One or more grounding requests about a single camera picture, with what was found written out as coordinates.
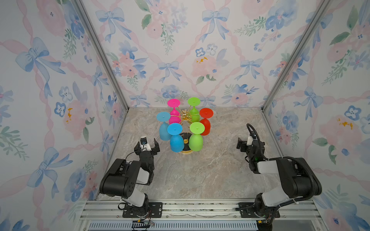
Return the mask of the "red wine glass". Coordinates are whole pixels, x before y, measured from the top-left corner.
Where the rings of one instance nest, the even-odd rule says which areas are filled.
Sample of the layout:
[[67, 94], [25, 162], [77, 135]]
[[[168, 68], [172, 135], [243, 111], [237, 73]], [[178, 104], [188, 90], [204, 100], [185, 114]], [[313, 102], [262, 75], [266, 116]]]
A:
[[200, 110], [199, 115], [202, 117], [200, 123], [202, 123], [205, 127], [204, 132], [201, 134], [202, 136], [207, 136], [211, 131], [211, 123], [209, 119], [213, 117], [214, 112], [209, 108], [203, 108]]

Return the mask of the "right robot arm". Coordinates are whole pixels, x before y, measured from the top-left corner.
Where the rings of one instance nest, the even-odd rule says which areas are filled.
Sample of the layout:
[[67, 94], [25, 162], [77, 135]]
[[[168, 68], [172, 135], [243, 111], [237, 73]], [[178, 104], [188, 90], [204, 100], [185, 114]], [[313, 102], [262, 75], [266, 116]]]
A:
[[274, 189], [259, 193], [253, 203], [238, 203], [242, 218], [261, 218], [262, 224], [279, 218], [279, 209], [320, 195], [322, 186], [303, 158], [264, 158], [265, 143], [248, 137], [238, 139], [237, 149], [246, 153], [246, 161], [254, 174], [274, 174], [280, 183]]

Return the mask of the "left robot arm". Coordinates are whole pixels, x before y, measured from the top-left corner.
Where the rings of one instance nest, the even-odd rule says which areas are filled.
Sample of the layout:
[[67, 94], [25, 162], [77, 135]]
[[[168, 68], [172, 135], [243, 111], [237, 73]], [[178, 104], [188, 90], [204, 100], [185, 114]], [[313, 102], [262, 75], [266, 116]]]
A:
[[154, 178], [154, 156], [160, 152], [159, 143], [154, 140], [152, 148], [146, 137], [141, 137], [134, 147], [138, 161], [117, 158], [100, 182], [99, 192], [124, 201], [123, 217], [147, 218], [154, 212], [149, 205], [147, 194], [136, 185], [150, 185]]

